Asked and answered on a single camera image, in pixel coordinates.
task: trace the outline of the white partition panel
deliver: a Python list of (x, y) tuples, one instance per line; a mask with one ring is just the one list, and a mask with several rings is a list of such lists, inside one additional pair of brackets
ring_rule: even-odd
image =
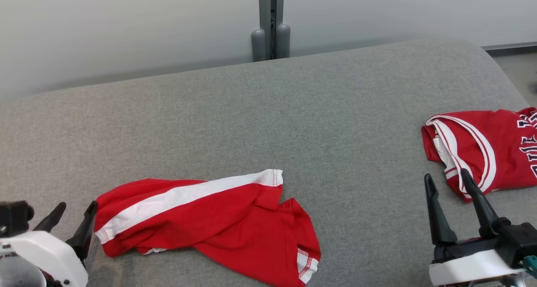
[(465, 39), (479, 46), (537, 42), (535, 0), (284, 0), (290, 55), (407, 39)]
[(0, 0), (0, 100), (251, 61), (259, 0)]

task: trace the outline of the red and white striped trim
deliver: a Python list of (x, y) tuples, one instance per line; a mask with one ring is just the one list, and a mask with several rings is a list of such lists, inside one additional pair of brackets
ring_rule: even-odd
[(476, 141), (483, 155), (483, 160), (485, 161), (485, 165), (483, 167), (483, 174), (481, 175), (481, 180), (477, 186), (481, 189), (481, 191), (484, 192), (491, 186), (496, 173), (496, 161), (493, 147), (490, 145), (487, 138), (485, 138), (485, 136), (481, 134), (481, 132), (475, 126), (460, 118), (448, 115), (435, 115), (427, 121), (426, 125), (435, 126), (436, 130), (438, 131), (439, 138), (442, 140), (443, 144), (447, 148), (453, 161), (455, 161), (457, 173), (459, 174), (459, 190), (464, 194), (465, 197), (470, 198), (470, 195), (466, 193), (466, 189), (464, 188), (464, 185), (462, 183), (462, 177), (460, 176), (461, 169), (467, 169), (472, 177), (474, 175), (468, 164), (466, 164), (466, 162), (458, 156), (457, 139), (455, 138), (455, 135), (447, 127), (447, 125), (445, 125), (441, 120), (438, 120), (438, 118), (444, 118), (458, 123), (464, 129), (466, 129)]
[(317, 271), (319, 261), (310, 257), (306, 251), (298, 249), (297, 266), (299, 268), (299, 279), (307, 284), (311, 276)]
[(101, 243), (104, 244), (114, 239), (119, 233), (160, 213), (215, 193), (251, 183), (272, 187), (282, 185), (284, 184), (282, 170), (267, 169), (256, 174), (227, 177), (173, 188), (166, 193), (149, 197), (127, 207), (106, 222), (95, 234), (99, 237)]

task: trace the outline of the red garment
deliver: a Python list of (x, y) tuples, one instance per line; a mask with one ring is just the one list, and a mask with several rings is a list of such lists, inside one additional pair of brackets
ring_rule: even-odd
[(460, 178), (468, 169), (484, 194), (537, 185), (537, 113), (534, 107), (466, 111), (431, 117), (422, 127), (427, 158), (446, 165), (447, 184), (472, 201)]
[(317, 270), (319, 243), (295, 199), (278, 204), (282, 171), (213, 180), (146, 179), (97, 199), (95, 234), (105, 253), (194, 247), (274, 286), (303, 287)]

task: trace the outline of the white robot part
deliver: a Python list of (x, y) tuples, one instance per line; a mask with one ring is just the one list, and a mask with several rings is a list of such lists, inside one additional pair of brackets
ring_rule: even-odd
[(434, 286), (443, 286), (516, 275), (525, 271), (524, 268), (509, 267), (498, 253), (491, 249), (441, 264), (431, 264), (429, 277)]
[[(44, 287), (44, 276), (37, 268), (64, 287), (86, 287), (88, 283), (88, 273), (72, 247), (46, 231), (0, 238), (0, 255), (0, 266), (4, 269), (0, 271), (1, 286), (21, 286), (23, 278), (24, 286)], [(17, 272), (9, 271), (7, 265), (9, 269), (16, 267)]]

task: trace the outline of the red fabric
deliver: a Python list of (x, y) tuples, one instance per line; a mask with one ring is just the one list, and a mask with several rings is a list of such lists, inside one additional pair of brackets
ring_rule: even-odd
[[(276, 185), (276, 181), (274, 178), (274, 185), (240, 185), (147, 219), (143, 218), (144, 213), (150, 213), (155, 206), (149, 205), (151, 200), (170, 190), (202, 185), (203, 181), (146, 179), (127, 183), (97, 199), (95, 232), (111, 257), (132, 248), (145, 254), (153, 248), (194, 247), (253, 279), (274, 286), (303, 287), (297, 251), (309, 256), (308, 262), (319, 261), (320, 247), (311, 220), (297, 201), (289, 199), (278, 204), (282, 185)], [(163, 200), (162, 204), (167, 204), (166, 196)], [(132, 206), (138, 206), (132, 218), (118, 218), (120, 212)], [(134, 218), (137, 223), (113, 236), (116, 227)]]
[[(458, 157), (446, 164), (447, 184), (465, 201), (471, 201), (460, 185), (461, 168), (470, 170), (485, 194), (537, 185), (536, 126), (534, 107), (519, 112), (454, 112), (431, 117), (422, 127), (422, 137), (429, 160), (442, 162), (435, 141), (446, 144), (447, 151)], [(450, 133), (454, 136), (451, 142), (446, 140)]]

